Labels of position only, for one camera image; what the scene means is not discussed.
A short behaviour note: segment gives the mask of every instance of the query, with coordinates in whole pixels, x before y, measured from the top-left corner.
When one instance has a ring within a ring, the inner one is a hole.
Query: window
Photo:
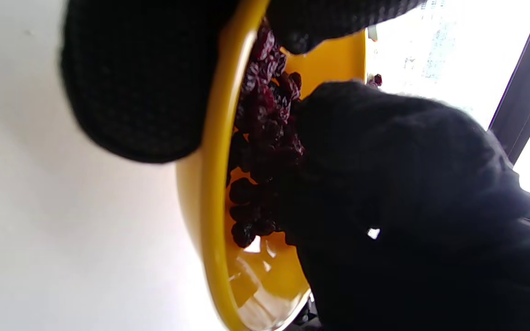
[[[450,103],[500,140],[530,191],[530,1],[432,0],[377,25],[368,70],[388,92]]]

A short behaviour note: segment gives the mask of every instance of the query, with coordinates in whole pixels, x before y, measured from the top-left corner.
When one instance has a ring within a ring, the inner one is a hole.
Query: gloved hand
[[[359,32],[398,17],[426,0],[271,0],[267,18],[275,36],[292,54],[321,42]]]
[[[530,193],[490,132],[357,81],[319,86],[297,130],[281,221],[325,329],[530,327]]]

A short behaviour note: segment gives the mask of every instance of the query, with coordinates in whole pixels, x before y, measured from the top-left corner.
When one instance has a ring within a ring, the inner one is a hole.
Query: hand
[[[297,130],[304,169],[282,221],[294,245],[361,246],[380,228],[386,245],[455,252],[530,213],[494,135],[443,103],[328,82],[301,103]]]

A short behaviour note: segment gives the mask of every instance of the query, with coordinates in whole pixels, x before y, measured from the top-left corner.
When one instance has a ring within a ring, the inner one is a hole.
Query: dried fruit
[[[256,235],[281,230],[276,222],[279,192],[288,174],[300,169],[304,147],[297,136],[294,115],[300,105],[302,82],[299,73],[284,72],[287,60],[271,29],[262,24],[242,80],[234,120],[237,131],[230,143],[227,186],[230,171],[236,167],[249,172],[257,183],[240,178],[230,184],[230,200],[238,204],[230,209],[236,222],[232,235],[239,247],[250,245]]]
[[[244,205],[257,196],[257,187],[248,178],[240,178],[230,186],[230,201]]]
[[[253,225],[250,223],[235,223],[232,226],[232,237],[238,247],[246,248],[255,240]]]

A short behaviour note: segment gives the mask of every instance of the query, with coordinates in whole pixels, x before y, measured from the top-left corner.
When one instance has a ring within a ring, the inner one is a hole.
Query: dried cranberry
[[[240,87],[241,97],[247,96],[255,89],[257,85],[257,77],[259,77],[259,63],[249,63]]]
[[[246,248],[255,240],[253,225],[250,223],[235,223],[232,226],[232,237],[238,247]]]
[[[240,167],[242,172],[249,172],[251,159],[251,146],[244,138],[241,131],[236,131],[230,140],[229,170]]]
[[[263,61],[275,47],[275,36],[267,25],[262,24],[257,32],[257,40],[253,46],[253,58]]]
[[[273,77],[280,77],[283,71],[286,69],[286,64],[288,63],[288,57],[284,53],[278,53],[277,57],[277,68],[273,73]]]
[[[282,73],[282,75],[277,78],[277,81],[279,82],[279,87],[282,92],[290,97],[290,99],[296,100],[300,98],[300,89],[296,82],[290,79],[288,73]]]
[[[238,101],[238,105],[236,106],[234,126],[236,126],[236,128],[242,133],[246,133],[248,131],[244,120],[244,104],[242,104],[242,101]]]
[[[259,62],[259,80],[263,84],[269,84],[277,68],[277,61],[272,55],[267,55],[265,61]]]
[[[281,105],[277,108],[277,117],[282,122],[287,122],[290,117],[290,107],[282,107]]]
[[[299,73],[290,73],[289,77],[296,83],[298,90],[301,90],[301,75]]]
[[[381,80],[381,75],[380,74],[377,74],[374,76],[374,82],[377,84],[377,86],[381,86],[382,84],[382,80]]]
[[[252,205],[236,205],[230,209],[230,217],[235,222],[252,223],[253,206]]]
[[[257,195],[257,187],[248,178],[240,178],[230,186],[230,201],[244,205]]]
[[[283,126],[277,121],[268,120],[265,123],[265,129],[263,130],[263,140],[265,140],[268,145],[277,145],[282,137]]]
[[[268,114],[273,113],[277,107],[277,103],[271,88],[268,85],[259,85],[257,92],[259,93],[257,96],[259,105],[265,107]]]
[[[269,183],[273,180],[273,169],[267,164],[253,164],[250,176],[257,184]]]
[[[263,218],[263,219],[257,220],[253,224],[252,230],[254,231],[256,235],[270,235],[271,233],[275,231],[275,228],[276,228],[275,222],[267,218]]]

